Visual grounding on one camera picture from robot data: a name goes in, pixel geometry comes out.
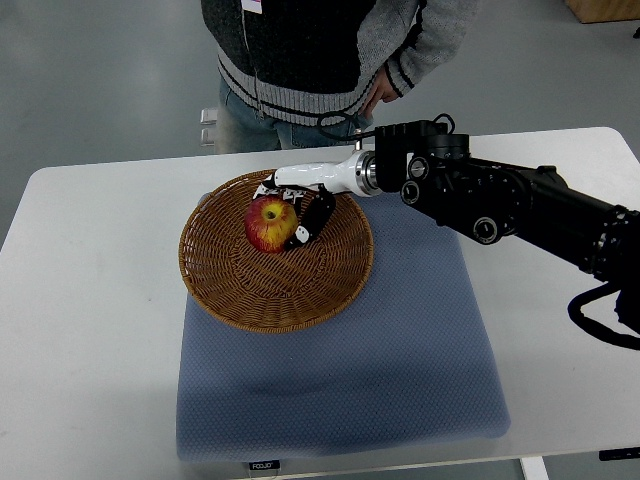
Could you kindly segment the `person's bare hand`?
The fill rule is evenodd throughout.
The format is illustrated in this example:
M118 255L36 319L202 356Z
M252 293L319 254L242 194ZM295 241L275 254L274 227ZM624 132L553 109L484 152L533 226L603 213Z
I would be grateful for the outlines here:
M371 118L376 106L380 103L389 103L399 98L398 93L388 78L386 69L381 67L376 74L371 89L367 94L365 101L359 111L360 115Z

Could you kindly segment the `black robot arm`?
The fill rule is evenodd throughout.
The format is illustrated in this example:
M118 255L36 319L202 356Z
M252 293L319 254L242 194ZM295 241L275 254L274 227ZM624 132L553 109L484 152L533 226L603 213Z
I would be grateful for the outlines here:
M514 235L593 275L570 320L592 337L639 347L639 214L571 189L553 166L475 158L447 114L376 128L375 150L321 174L331 192L398 193L405 205L482 244Z

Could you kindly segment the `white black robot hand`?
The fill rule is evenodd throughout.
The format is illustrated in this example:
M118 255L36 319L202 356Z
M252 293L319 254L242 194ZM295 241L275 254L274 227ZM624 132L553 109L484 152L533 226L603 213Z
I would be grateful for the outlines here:
M319 236L336 208L336 196L343 193L360 197L381 193L373 151L355 152L341 163L281 167L262 181L253 199L275 195L293 205L299 224L283 245L285 251L290 251Z

